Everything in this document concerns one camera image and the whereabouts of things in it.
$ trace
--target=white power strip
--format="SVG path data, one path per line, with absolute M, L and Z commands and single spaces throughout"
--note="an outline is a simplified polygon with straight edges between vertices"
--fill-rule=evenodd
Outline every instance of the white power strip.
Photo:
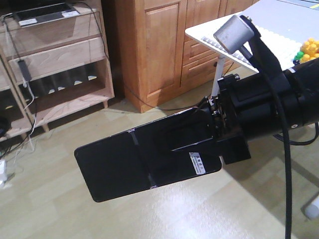
M 6 161 L 4 159 L 0 160 L 0 185 L 4 184 L 8 176 L 6 174 Z

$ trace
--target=yellow toy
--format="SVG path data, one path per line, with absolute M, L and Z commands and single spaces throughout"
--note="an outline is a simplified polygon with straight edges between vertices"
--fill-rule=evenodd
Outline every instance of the yellow toy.
M 300 48 L 300 51 L 294 58 L 294 61 L 299 60 L 300 63 L 310 61 L 319 57 L 319 41 L 309 38 Z

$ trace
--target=sticker label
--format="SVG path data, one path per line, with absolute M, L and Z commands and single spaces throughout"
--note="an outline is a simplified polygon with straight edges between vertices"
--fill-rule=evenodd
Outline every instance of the sticker label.
M 69 11 L 69 12 L 63 12 L 62 16 L 64 17 L 72 17 L 72 16 L 78 16 L 80 13 L 78 11 Z
M 35 18 L 31 18 L 28 20 L 23 20 L 23 21 L 19 21 L 19 25 L 20 26 L 25 26 L 25 25 L 29 25 L 29 24 L 34 24 L 37 23 L 38 21 Z
M 206 170 L 204 168 L 204 164 L 201 161 L 199 153 L 190 152 L 189 156 L 190 156 L 190 159 L 193 163 L 196 174 L 199 175 L 199 174 L 206 173 Z

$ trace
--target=tiled floor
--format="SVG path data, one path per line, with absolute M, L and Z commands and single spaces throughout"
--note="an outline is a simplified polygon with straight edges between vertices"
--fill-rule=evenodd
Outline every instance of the tiled floor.
M 208 83 L 165 107 L 194 104 L 210 87 Z M 283 145 L 272 137 L 250 142 L 252 159 L 217 173 L 95 203 L 74 150 L 167 114 L 157 109 L 139 114 L 126 101 L 96 109 L 35 136 L 35 152 L 18 155 L 16 167 L 9 168 L 16 175 L 0 189 L 0 239 L 284 238 Z M 292 137 L 312 137 L 313 130 L 298 129 Z M 319 141 L 292 147 L 293 238 L 319 238 L 318 219 L 307 220 L 301 210 L 319 192 L 318 147 Z

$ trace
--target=shelf unit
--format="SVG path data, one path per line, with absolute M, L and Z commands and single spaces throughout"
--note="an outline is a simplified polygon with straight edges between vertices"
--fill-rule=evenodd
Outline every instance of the shelf unit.
M 11 123 L 11 128 L 5 136 L 0 138 L 0 142 L 18 135 L 24 138 L 25 133 L 32 127 L 28 110 L 24 110 L 26 104 L 20 100 L 22 94 L 16 91 L 12 77 L 13 73 L 5 62 L 0 49 L 0 116 Z
M 95 104 L 107 107 L 114 97 L 101 2 L 81 2 L 94 13 L 79 3 L 75 8 L 80 15 L 52 22 L 20 27 L 8 18 L 20 58 L 6 41 L 4 26 L 0 28 L 0 47 L 24 105 L 30 102 L 30 95 L 23 87 L 17 64 L 20 59 L 32 76 L 30 85 L 36 99 L 27 109 L 27 117 L 32 119 L 36 111 L 35 126 L 45 131 L 49 131 L 49 122 Z

